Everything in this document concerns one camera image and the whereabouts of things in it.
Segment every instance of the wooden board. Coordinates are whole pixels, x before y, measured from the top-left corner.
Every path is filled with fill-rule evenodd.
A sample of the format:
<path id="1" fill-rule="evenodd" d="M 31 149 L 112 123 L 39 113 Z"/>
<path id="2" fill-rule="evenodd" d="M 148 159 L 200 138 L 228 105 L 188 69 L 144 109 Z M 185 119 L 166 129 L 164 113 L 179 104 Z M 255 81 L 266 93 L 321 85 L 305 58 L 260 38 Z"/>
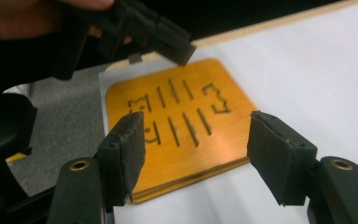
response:
<path id="1" fill-rule="evenodd" d="M 115 83 L 106 108 L 109 129 L 130 112 L 145 112 L 146 161 L 134 203 L 248 161 L 255 107 L 215 59 Z"/>

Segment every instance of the screw hole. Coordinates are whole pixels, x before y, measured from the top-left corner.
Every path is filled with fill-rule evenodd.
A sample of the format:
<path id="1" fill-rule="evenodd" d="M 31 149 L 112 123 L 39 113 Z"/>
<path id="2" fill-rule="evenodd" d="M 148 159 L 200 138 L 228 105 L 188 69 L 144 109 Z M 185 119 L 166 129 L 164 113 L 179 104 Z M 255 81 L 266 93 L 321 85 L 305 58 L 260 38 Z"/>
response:
<path id="1" fill-rule="evenodd" d="M 77 161 L 71 165 L 72 171 L 81 171 L 90 166 L 89 161 Z"/>
<path id="2" fill-rule="evenodd" d="M 346 161 L 333 160 L 332 163 L 335 167 L 344 171 L 349 171 L 353 169 L 353 166 Z"/>

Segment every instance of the gray mat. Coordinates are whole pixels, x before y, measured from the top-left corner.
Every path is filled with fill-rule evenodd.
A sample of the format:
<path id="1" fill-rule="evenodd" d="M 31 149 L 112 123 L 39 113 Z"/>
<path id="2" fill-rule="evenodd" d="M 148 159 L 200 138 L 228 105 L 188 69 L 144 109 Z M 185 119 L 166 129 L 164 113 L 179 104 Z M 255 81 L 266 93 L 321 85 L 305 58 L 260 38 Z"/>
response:
<path id="1" fill-rule="evenodd" d="M 55 186 L 61 166 L 92 157 L 104 138 L 98 74 L 107 65 L 77 71 L 69 81 L 48 78 L 31 86 L 37 107 L 33 154 L 9 166 L 31 196 Z"/>

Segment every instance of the hand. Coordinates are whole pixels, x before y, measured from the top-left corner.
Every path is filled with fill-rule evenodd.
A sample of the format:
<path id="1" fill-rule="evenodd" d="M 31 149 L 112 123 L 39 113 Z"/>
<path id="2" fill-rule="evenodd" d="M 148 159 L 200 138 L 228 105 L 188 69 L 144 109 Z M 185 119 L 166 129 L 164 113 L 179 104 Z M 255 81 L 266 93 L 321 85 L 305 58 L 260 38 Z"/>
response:
<path id="1" fill-rule="evenodd" d="M 0 0 L 0 39 L 32 38 L 60 30 L 62 3 L 105 10 L 114 0 Z"/>

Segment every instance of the wooden tile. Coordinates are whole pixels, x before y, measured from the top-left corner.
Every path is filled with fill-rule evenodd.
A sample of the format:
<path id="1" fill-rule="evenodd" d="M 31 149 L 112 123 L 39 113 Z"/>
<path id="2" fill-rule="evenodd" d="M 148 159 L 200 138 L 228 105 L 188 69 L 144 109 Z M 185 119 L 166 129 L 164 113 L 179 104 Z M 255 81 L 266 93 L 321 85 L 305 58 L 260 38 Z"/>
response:
<path id="1" fill-rule="evenodd" d="M 244 164 L 255 107 L 215 59 L 112 85 L 111 129 L 125 114 L 145 112 L 146 162 L 135 203 Z"/>

